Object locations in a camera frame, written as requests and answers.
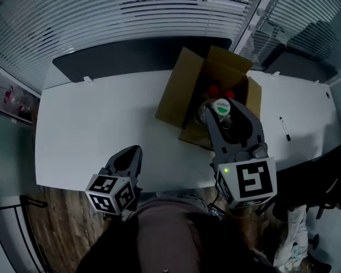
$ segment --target white cloth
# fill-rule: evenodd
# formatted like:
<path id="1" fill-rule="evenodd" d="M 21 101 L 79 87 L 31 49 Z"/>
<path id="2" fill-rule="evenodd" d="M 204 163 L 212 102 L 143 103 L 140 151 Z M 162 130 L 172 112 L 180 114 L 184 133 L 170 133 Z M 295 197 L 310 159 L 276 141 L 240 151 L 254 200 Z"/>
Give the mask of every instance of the white cloth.
<path id="1" fill-rule="evenodd" d="M 302 260 L 307 257 L 306 215 L 306 205 L 288 211 L 288 235 L 280 243 L 273 263 L 282 273 L 299 268 Z"/>

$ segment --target white table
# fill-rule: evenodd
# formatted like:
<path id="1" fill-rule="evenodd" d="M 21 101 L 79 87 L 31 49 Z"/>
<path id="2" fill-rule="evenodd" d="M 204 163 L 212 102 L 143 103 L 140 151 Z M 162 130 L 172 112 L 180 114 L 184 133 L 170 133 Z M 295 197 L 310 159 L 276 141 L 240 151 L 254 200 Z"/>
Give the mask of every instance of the white table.
<path id="1" fill-rule="evenodd" d="M 92 85 L 68 83 L 45 90 L 36 130 L 37 183 L 83 191 L 109 157 L 138 144 L 143 149 L 139 187 L 145 192 L 213 186 L 211 152 L 178 140 L 180 130 L 154 119 L 170 74 L 127 74 L 99 78 Z M 341 144 L 327 85 L 255 71 L 248 75 L 263 87 L 261 122 L 277 169 Z"/>

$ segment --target window blinds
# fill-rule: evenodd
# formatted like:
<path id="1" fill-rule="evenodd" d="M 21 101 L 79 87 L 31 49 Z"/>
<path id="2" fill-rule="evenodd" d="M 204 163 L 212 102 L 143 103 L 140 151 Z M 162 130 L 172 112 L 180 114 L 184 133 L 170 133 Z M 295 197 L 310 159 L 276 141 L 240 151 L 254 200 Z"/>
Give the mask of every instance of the window blinds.
<path id="1" fill-rule="evenodd" d="M 40 92 L 51 61 L 154 36 L 235 40 L 259 0 L 0 0 L 0 67 Z"/>
<path id="2" fill-rule="evenodd" d="M 340 47 L 341 0 L 271 0 L 240 55 L 264 70 L 282 51 L 322 62 Z"/>

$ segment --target cardboard box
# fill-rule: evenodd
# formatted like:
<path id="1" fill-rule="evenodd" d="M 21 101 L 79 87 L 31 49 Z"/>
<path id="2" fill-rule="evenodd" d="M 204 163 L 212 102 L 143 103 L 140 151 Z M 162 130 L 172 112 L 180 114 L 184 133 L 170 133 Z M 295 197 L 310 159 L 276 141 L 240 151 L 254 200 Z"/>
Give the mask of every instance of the cardboard box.
<path id="1" fill-rule="evenodd" d="M 261 86 L 246 76 L 251 67 L 250 61 L 218 47 L 210 48 L 207 59 L 183 48 L 155 117 L 183 129 L 179 139 L 212 150 L 207 127 L 194 120 L 205 100 L 201 94 L 212 83 L 221 94 L 231 89 L 235 99 L 260 118 Z"/>

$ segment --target bottle cap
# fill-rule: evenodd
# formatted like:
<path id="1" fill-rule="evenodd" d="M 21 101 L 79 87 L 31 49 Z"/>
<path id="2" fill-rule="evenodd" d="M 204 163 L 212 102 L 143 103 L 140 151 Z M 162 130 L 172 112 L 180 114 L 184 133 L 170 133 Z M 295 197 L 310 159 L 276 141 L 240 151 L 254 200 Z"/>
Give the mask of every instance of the bottle cap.
<path id="1" fill-rule="evenodd" d="M 212 104 L 213 109 L 218 115 L 225 116 L 230 112 L 230 103 L 226 99 L 217 99 Z"/>

